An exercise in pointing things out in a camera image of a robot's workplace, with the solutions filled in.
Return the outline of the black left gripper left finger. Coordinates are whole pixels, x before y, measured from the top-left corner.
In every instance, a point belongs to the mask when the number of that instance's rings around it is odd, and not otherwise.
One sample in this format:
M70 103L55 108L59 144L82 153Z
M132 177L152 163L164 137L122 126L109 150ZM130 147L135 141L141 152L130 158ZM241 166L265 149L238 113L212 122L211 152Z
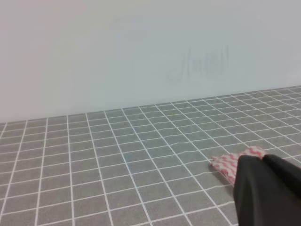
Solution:
M301 224L301 195L295 195L258 157L239 158L233 196L240 226Z

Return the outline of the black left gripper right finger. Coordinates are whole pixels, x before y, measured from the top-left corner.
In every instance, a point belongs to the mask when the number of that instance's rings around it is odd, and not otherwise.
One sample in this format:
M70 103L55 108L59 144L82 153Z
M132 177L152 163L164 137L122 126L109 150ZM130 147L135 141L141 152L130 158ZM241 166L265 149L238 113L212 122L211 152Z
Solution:
M262 160L295 195L301 194L299 167L273 154L265 155Z

